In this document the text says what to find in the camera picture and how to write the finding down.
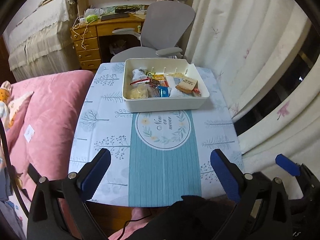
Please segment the tan wafer cracker pack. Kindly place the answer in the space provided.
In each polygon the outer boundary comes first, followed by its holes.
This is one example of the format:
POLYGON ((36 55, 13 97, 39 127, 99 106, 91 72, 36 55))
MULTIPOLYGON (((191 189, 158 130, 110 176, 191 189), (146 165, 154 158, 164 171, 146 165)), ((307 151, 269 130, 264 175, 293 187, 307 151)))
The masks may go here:
POLYGON ((176 85, 175 88, 186 94, 190 94, 196 86, 197 80, 192 79, 190 77, 185 77, 181 80, 181 82, 178 85, 176 85))

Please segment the clear bag pale puffs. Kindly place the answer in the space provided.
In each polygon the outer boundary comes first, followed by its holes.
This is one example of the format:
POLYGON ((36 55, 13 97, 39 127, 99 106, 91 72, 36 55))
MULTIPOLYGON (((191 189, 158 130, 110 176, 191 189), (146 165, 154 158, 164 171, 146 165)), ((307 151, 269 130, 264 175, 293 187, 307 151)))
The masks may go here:
POLYGON ((133 87, 129 92, 129 99, 145 99, 149 97, 148 92, 149 85, 146 83, 140 83, 133 87))

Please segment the round rice cake bag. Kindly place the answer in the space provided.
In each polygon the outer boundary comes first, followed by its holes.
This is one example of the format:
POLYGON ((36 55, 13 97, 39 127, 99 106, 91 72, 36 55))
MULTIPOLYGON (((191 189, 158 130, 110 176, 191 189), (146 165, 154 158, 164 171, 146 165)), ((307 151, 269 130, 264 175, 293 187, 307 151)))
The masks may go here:
POLYGON ((179 72, 176 72, 176 73, 169 73, 168 76, 172 76, 172 77, 176 77, 176 78, 179 78, 179 79, 182 79, 185 77, 184 74, 182 73, 179 73, 179 72))

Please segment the blue snowflake candy wrapper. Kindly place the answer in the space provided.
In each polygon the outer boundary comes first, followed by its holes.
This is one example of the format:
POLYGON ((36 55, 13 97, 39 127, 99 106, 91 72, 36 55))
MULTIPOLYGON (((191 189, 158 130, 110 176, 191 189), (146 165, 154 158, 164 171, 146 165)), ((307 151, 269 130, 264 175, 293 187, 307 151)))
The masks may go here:
POLYGON ((166 86, 157 86, 156 90, 161 98, 168 98, 171 93, 171 88, 166 86))

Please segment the white red snack packet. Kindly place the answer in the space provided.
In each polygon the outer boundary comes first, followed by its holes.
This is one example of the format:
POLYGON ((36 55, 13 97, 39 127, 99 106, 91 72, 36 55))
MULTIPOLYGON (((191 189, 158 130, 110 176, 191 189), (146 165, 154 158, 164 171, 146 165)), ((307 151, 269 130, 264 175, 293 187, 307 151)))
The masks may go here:
POLYGON ((146 75, 146 70, 142 68, 134 69, 132 71, 132 81, 130 85, 136 85, 142 82, 148 81, 149 78, 146 75))

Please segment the green snack packet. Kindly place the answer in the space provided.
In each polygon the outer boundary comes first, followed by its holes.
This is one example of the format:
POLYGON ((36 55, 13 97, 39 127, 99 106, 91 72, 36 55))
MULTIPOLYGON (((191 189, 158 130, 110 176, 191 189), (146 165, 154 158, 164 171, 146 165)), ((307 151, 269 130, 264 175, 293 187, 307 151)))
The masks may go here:
POLYGON ((146 72, 146 76, 149 77, 149 78, 153 78, 155 75, 154 72, 146 72))

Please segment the orange snack packet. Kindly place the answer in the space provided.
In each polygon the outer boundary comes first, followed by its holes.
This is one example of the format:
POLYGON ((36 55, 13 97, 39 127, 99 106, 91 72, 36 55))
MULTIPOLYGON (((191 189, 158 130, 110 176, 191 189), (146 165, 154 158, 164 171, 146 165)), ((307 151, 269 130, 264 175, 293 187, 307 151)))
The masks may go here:
POLYGON ((163 74, 155 74, 152 76, 153 79, 158 80, 158 81, 164 81, 165 76, 163 74))

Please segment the nut bar clear packet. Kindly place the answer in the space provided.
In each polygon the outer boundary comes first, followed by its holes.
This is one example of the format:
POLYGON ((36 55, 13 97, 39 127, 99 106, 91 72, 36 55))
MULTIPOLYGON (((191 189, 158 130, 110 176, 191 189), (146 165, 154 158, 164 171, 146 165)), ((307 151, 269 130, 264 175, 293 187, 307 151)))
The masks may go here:
POLYGON ((186 94, 175 88, 176 85, 178 85, 182 79, 172 77, 172 76, 166 76, 165 78, 169 84, 169 87, 171 88, 170 97, 200 97, 201 96, 201 91, 198 88, 198 83, 197 83, 197 86, 193 89, 192 93, 186 94))

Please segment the dark red snack packet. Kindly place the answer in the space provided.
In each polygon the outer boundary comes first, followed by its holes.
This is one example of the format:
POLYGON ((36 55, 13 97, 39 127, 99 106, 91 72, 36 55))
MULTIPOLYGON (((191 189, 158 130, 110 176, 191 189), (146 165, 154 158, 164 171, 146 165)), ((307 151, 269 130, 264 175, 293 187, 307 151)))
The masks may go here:
POLYGON ((158 80, 149 78, 149 84, 154 88, 156 88, 157 86, 169 87, 169 84, 166 79, 164 81, 158 81, 158 80))

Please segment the tree pattern tablecloth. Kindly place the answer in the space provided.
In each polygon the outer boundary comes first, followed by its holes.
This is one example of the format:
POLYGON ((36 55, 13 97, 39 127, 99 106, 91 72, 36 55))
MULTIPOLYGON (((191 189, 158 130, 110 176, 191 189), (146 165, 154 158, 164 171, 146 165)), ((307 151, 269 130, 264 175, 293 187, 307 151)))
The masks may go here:
POLYGON ((169 206, 184 195, 212 198, 223 188, 210 164, 218 148, 244 164, 229 111, 211 70, 198 68, 210 97, 197 110, 131 113, 121 90, 123 63, 100 65, 76 126, 69 170, 78 172, 102 148, 111 165, 93 202, 169 206))

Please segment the cream floral curtain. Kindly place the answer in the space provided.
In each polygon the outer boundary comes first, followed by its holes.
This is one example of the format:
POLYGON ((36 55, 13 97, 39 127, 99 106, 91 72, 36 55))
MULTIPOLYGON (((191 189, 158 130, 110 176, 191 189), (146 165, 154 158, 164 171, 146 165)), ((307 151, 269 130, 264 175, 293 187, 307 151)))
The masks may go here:
MULTIPOLYGON (((185 58, 213 71, 234 122, 280 80, 311 23, 294 0, 189 0, 196 17, 185 58)), ((266 117, 238 136, 248 172, 282 178, 289 197, 297 182, 274 162, 283 154, 319 174, 319 63, 266 117)))

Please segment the white plastic storage bin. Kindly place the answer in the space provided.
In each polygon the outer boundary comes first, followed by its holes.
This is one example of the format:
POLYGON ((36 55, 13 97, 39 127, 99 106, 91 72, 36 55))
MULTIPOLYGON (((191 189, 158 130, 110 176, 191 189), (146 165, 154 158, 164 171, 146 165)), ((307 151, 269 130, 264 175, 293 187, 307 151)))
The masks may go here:
POLYGON ((122 96, 132 113, 198 109, 209 91, 183 59, 127 59, 122 96))

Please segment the wooden desk with drawers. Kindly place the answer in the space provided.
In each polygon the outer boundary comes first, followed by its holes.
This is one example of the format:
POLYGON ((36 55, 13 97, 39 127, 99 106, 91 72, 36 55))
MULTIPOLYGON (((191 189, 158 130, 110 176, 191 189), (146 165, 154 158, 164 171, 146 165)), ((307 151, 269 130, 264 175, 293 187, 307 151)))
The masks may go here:
POLYGON ((89 24, 75 22, 71 28, 71 39, 80 68, 96 71, 101 63, 109 62, 112 55, 106 44, 112 40, 113 31, 133 28, 135 32, 140 33, 143 23, 143 18, 133 14, 105 21, 96 20, 89 24))

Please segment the grey office chair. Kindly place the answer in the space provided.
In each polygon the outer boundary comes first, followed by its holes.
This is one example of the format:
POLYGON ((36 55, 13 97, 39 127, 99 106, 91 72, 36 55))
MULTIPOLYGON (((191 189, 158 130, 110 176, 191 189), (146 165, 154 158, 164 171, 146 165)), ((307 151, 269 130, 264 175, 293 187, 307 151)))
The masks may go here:
POLYGON ((115 35, 135 36, 140 40, 140 46, 117 53, 111 62, 139 58, 181 59, 183 50, 177 44, 196 15, 186 1, 161 0, 150 4, 140 34, 133 28, 114 30, 115 35))

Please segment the black keyboard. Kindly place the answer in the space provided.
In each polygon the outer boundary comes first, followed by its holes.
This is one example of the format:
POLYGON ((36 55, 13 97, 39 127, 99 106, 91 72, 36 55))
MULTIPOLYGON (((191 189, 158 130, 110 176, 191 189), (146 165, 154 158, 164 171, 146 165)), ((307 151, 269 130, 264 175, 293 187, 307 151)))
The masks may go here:
POLYGON ((101 17, 101 21, 108 21, 108 20, 114 20, 119 18, 127 18, 129 17, 129 13, 116 13, 116 14, 109 14, 109 15, 103 15, 101 17))

